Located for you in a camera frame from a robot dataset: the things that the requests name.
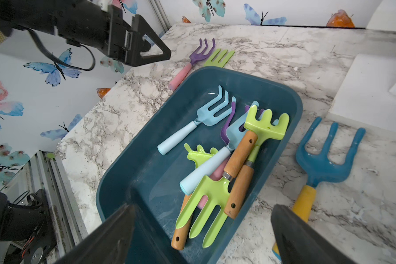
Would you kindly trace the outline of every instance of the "yellow handle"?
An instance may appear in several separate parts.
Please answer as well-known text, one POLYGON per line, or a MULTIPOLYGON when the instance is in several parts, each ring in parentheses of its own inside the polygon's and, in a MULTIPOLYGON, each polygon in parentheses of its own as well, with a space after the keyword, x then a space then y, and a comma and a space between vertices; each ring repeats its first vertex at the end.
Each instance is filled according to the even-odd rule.
MULTIPOLYGON (((292 207, 292 212, 299 216, 303 221, 308 222, 311 214, 311 207, 314 203, 316 195, 316 189, 311 186, 304 185, 304 187, 302 187, 301 193, 299 194, 295 204, 292 207)), ((276 257, 280 259, 279 248, 277 247, 276 243, 273 246, 272 251, 276 255, 276 257)))

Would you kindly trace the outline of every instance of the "white board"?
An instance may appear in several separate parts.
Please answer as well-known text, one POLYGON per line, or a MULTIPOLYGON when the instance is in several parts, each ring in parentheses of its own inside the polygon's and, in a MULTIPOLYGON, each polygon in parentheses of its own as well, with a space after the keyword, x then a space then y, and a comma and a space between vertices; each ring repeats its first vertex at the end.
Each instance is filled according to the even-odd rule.
POLYGON ((396 58, 357 55, 327 118, 396 140, 395 83, 396 58))

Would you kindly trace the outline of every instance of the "light blue hand rake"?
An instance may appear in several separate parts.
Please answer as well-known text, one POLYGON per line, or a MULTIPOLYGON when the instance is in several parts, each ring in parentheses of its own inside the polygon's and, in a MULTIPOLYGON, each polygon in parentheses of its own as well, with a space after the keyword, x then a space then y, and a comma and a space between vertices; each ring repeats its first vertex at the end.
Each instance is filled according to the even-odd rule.
POLYGON ((191 121, 189 124, 178 130, 176 133, 171 135, 168 139, 164 140, 160 145, 157 146, 158 151, 161 153, 161 155, 165 155, 172 148, 174 148, 174 146, 178 145, 180 141, 182 141, 187 135, 189 135, 189 133, 197 128, 197 125, 204 123, 204 125, 212 126, 219 123, 223 118, 230 115, 230 113, 232 113, 232 108, 229 108, 217 117, 214 116, 218 111, 223 109, 223 107, 227 106, 227 104, 229 103, 229 93, 227 91, 225 91, 225 99, 221 104, 219 104, 212 110, 208 109, 216 102, 220 101, 220 99, 222 98, 222 87, 219 85, 219 94, 216 98, 198 109, 197 119, 191 121))

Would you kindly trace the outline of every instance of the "black cable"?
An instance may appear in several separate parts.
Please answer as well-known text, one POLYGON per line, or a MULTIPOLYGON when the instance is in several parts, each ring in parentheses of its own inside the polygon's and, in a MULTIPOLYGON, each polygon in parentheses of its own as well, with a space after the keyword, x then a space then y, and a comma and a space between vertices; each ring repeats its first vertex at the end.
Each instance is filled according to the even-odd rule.
POLYGON ((42 206, 41 198, 39 198, 38 195, 36 195, 35 193, 31 193, 31 194, 27 195, 26 199, 28 200, 28 202, 30 202, 30 200, 31 200, 29 198, 30 196, 34 197, 39 204, 37 204, 37 205, 18 205, 18 204, 9 203, 9 206, 13 207, 13 208, 20 208, 20 209, 37 209, 37 208, 40 208, 42 206))
POLYGON ((23 192, 21 195, 19 195, 18 198, 16 198, 16 199, 13 201, 13 204, 18 204, 18 203, 20 203, 23 199, 25 199, 25 197, 28 195, 28 193, 29 193, 29 190, 23 192), (22 195, 25 195, 25 196, 24 196, 19 202, 15 203, 19 198, 21 198, 22 195))
POLYGON ((23 27, 23 29, 26 29, 29 32, 29 34, 31 35, 32 40, 34 41, 34 43, 37 46, 37 48, 41 51, 41 53, 43 53, 47 58, 49 58, 53 62, 58 63, 58 64, 63 65, 63 66, 66 66, 68 68, 77 69, 77 70, 83 70, 83 71, 90 71, 90 70, 92 70, 95 67, 95 57, 94 57, 93 53, 91 52, 91 50, 88 49, 86 46, 84 46, 82 44, 79 44, 79 46, 84 47, 86 50, 88 50, 90 52, 90 54, 92 56, 92 65, 88 69, 83 69, 83 68, 80 68, 80 67, 69 65, 69 64, 59 60, 58 58, 56 58, 52 53, 50 53, 44 47, 44 45, 42 44, 40 38, 38 37, 38 35, 37 35, 37 33, 35 31, 33 31, 32 29, 27 28, 27 27, 23 27))

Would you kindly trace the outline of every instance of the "garden tool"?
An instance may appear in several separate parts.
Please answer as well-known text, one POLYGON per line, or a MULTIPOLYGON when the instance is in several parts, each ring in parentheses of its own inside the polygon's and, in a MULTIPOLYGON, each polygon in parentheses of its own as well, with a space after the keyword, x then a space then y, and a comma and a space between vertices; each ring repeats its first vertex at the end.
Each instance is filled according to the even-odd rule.
POLYGON ((210 102, 206 103, 205 105, 203 105, 200 109, 198 109, 197 111, 198 117, 194 121, 191 121, 189 124, 187 124, 179 131, 171 135, 168 139, 160 143, 160 145, 157 146, 158 151, 162 155, 165 155, 172 148, 174 148, 174 146, 178 145, 179 142, 182 141, 187 135, 189 135, 189 133, 191 133, 194 129, 196 129, 197 125, 204 123, 207 126, 212 126, 219 123, 223 118, 230 115, 230 113, 232 113, 232 108, 229 108, 228 110, 224 111, 223 113, 221 113, 216 117, 214 116, 214 114, 216 114, 223 107, 227 106, 227 104, 229 103, 229 93, 227 91, 225 91, 225 100, 221 104, 219 104, 212 110, 208 109, 222 98, 223 98, 222 87, 219 85, 219 94, 217 95, 217 97, 212 99, 210 102))
MULTIPOLYGON (((249 105, 245 105, 245 112, 248 112, 249 108, 250 108, 249 105)), ((232 113, 231 113, 230 116, 227 118, 226 124, 223 126, 222 131, 221 131, 221 133, 220 133, 221 138, 222 138, 223 141, 226 143, 226 145, 228 145, 229 142, 230 142, 229 138, 228 138, 227 135, 226 135, 226 130, 227 130, 229 124, 230 124, 230 121, 231 121, 232 118, 233 118, 233 114, 234 114, 235 110, 236 110, 236 102, 232 102, 232 113)), ((261 118, 263 112, 264 112, 264 109, 260 109, 260 111, 259 111, 259 113, 260 113, 260 114, 259 114, 260 118, 261 118)), ((223 174, 224 168, 226 167, 226 164, 227 164, 227 162, 228 162, 228 160, 229 160, 229 157, 230 157, 230 156, 228 156, 228 157, 217 167, 217 169, 216 169, 213 173, 211 173, 210 179, 212 179, 213 181, 218 181, 218 180, 221 179, 221 177, 223 177, 222 174, 223 174)), ((207 202, 207 200, 208 200, 208 197, 207 197, 207 196, 203 196, 203 198, 201 198, 200 202, 198 203, 198 206, 197 206, 197 207, 198 207, 199 209, 202 209, 202 208, 204 207, 205 203, 207 202)))
POLYGON ((216 66, 216 67, 220 67, 223 68, 224 65, 227 63, 227 61, 229 61, 230 57, 233 56, 233 54, 235 54, 235 51, 232 50, 230 51, 226 57, 223 59, 223 61, 221 61, 221 59, 223 58, 223 56, 227 53, 227 50, 224 49, 222 50, 222 52, 217 56, 217 58, 213 61, 214 57, 216 57, 216 55, 220 52, 221 49, 217 49, 214 51, 214 53, 210 56, 210 58, 208 58, 208 60, 204 63, 204 67, 205 66, 216 66))
MULTIPOLYGON (((310 129, 304 135, 299 147, 296 151, 296 161, 308 174, 306 185, 301 190, 292 211, 298 215, 303 221, 308 222, 311 213, 311 207, 314 203, 317 190, 315 189, 320 182, 343 182, 346 180, 354 164, 354 157, 358 151, 359 143, 365 135, 365 129, 360 128, 357 130, 352 145, 346 154, 345 163, 343 165, 334 164, 328 159, 328 151, 330 145, 336 135, 338 123, 334 122, 330 127, 327 139, 324 142, 323 148, 318 155, 310 154, 305 150, 306 143, 310 140, 312 133, 321 122, 321 117, 317 117, 310 129)), ((277 244, 273 246, 273 253, 280 259, 279 249, 277 244)))
MULTIPOLYGON (((257 158, 261 145, 265 142, 265 140, 268 139, 282 140, 289 124, 289 115, 287 113, 280 115, 277 125, 271 124, 273 113, 270 109, 264 111, 261 120, 257 120, 255 118, 256 114, 257 108, 255 106, 251 106, 248 111, 244 127, 248 129, 247 134, 256 135, 258 139, 256 140, 255 146, 249 154, 247 161, 245 164, 241 165, 235 184, 233 185, 230 192, 229 200, 227 201, 227 205, 225 207, 225 214, 233 219, 236 218, 242 207, 245 194, 254 174, 254 162, 257 158)), ((225 174, 228 174, 228 172, 229 171, 225 169, 223 176, 226 177, 225 174)))
MULTIPOLYGON (((209 158, 211 158, 212 156, 214 156, 214 154, 217 153, 217 149, 214 147, 210 149, 210 153, 206 153, 201 145, 197 145, 197 151, 193 151, 187 143, 185 143, 184 147, 186 151, 188 151, 188 156, 187 156, 188 160, 195 162, 195 168, 201 166, 205 161, 207 161, 209 158)), ((190 197, 191 197, 190 195, 185 195, 180 211, 184 209, 185 204, 188 202, 190 197)), ((188 222, 183 227, 174 230, 173 239, 171 243, 171 246, 174 249, 177 250, 184 249, 191 220, 192 220, 192 214, 188 222)))
MULTIPOLYGON (((229 115, 229 117, 227 118, 226 124, 222 127, 222 131, 221 131, 221 133, 220 133, 220 136, 221 136, 222 140, 226 143, 226 145, 229 144, 229 138, 228 138, 227 135, 226 135, 226 130, 227 130, 227 128, 229 127, 230 122, 232 121, 232 118, 233 118, 233 116, 235 115, 235 113, 236 113, 236 100, 232 100, 232 113, 231 113, 231 114, 229 115)), ((224 169, 224 167, 226 166, 229 157, 230 157, 230 156, 228 156, 228 157, 217 167, 217 169, 216 169, 213 173, 211 173, 210 179, 212 179, 213 181, 218 181, 218 180, 220 180, 220 178, 222 177, 223 169, 224 169)), ((197 207, 198 207, 199 209, 202 209, 202 208, 204 207, 205 203, 207 202, 207 200, 208 200, 208 197, 207 197, 207 196, 203 196, 203 197, 201 198, 201 200, 199 201, 197 207)))
POLYGON ((229 180, 224 177, 216 182, 206 175, 202 177, 194 193, 191 195, 191 198, 186 203, 183 210, 180 212, 180 215, 176 221, 177 229, 185 226, 188 223, 193 211, 195 210, 201 198, 204 195, 208 196, 208 201, 202 208, 200 214, 198 215, 189 232, 189 238, 194 238, 201 232, 213 209, 217 205, 219 205, 220 211, 218 212, 216 219, 211 224, 210 229, 204 237, 204 241, 202 244, 203 248, 211 246, 227 219, 227 214, 225 214, 223 210, 224 206, 226 205, 227 199, 229 199, 229 192, 227 191, 228 186, 229 180))
POLYGON ((213 39, 213 47, 205 55, 204 52, 208 48, 207 39, 204 39, 204 42, 205 42, 205 48, 200 53, 198 53, 198 50, 200 50, 200 48, 202 47, 202 39, 199 39, 199 47, 189 56, 191 62, 188 63, 178 74, 176 74, 173 80, 169 83, 170 90, 172 91, 176 90, 176 88, 183 81, 183 79, 185 79, 186 75, 188 74, 188 72, 191 70, 192 66, 194 66, 195 63, 197 63, 198 61, 203 61, 211 55, 214 48, 216 47, 216 40, 213 39))
MULTIPOLYGON (((257 101, 254 101, 253 105, 258 107, 259 104, 257 101)), ((195 190, 202 177, 204 175, 211 175, 222 161, 225 160, 236 148, 239 148, 240 150, 238 151, 235 160, 240 161, 242 159, 242 163, 245 161, 253 147, 253 144, 255 143, 253 139, 247 139, 244 140, 244 144, 239 147, 239 143, 246 134, 246 131, 240 131, 239 127, 245 122, 246 116, 247 113, 244 113, 227 128, 226 135, 230 140, 228 145, 219 150, 216 155, 211 157, 211 159, 207 160, 202 166, 199 166, 180 182, 180 188, 186 195, 190 195, 195 190)))

